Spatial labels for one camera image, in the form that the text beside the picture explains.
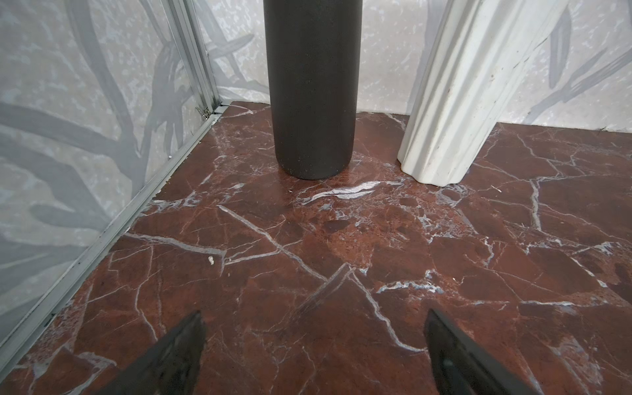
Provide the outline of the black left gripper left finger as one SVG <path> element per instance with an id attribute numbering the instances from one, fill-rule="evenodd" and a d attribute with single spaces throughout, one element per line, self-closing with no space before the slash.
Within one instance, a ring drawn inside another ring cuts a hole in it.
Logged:
<path id="1" fill-rule="evenodd" d="M 191 394 L 198 381 L 206 329 L 195 311 L 120 372 L 99 394 Z"/>

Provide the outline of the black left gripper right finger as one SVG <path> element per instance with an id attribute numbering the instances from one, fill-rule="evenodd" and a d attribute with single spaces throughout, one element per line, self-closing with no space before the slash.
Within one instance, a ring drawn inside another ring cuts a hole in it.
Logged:
<path id="1" fill-rule="evenodd" d="M 430 309 L 424 335 L 440 394 L 534 394 L 446 314 Z"/>

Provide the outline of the white ribbed ceramic vase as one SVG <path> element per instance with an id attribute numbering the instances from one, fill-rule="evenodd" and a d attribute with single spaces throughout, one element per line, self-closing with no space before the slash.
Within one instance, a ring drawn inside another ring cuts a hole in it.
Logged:
<path id="1" fill-rule="evenodd" d="M 449 1 L 398 152 L 422 184 L 459 183 L 566 1 Z"/>

